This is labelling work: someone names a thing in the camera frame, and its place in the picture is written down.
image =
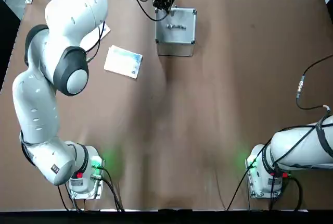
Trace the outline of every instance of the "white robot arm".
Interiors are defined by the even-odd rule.
[[[157,0],[168,12],[173,0]],[[52,0],[45,9],[47,25],[38,25],[25,43],[27,71],[12,86],[20,140],[26,158],[54,185],[70,180],[71,190],[88,198],[96,192],[93,165],[102,159],[91,146],[63,142],[57,136],[56,91],[74,96],[84,90],[89,71],[81,40],[105,21],[107,0]]]
[[[278,197],[281,194],[283,172],[333,169],[332,123],[333,116],[327,117],[322,122],[322,125],[328,125],[328,127],[318,129],[318,131],[323,131],[324,135],[321,135],[321,138],[318,137],[320,134],[316,128],[307,135],[313,126],[319,126],[317,123],[313,123],[308,128],[292,128],[277,132],[267,146],[263,144],[255,146],[246,160],[247,168],[255,160],[249,169],[251,196],[270,198],[273,183],[272,197]]]

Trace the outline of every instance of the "cable connector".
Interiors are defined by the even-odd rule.
[[[91,178],[91,179],[94,179],[94,180],[98,180],[98,181],[100,181],[100,180],[102,179],[102,176],[101,176],[101,175],[95,175],[95,174],[94,174],[94,175],[91,175],[90,178]]]
[[[303,86],[304,86],[304,79],[305,79],[305,75],[302,75],[302,78],[298,84],[298,89],[297,89],[297,94],[296,94],[296,99],[300,98]]]

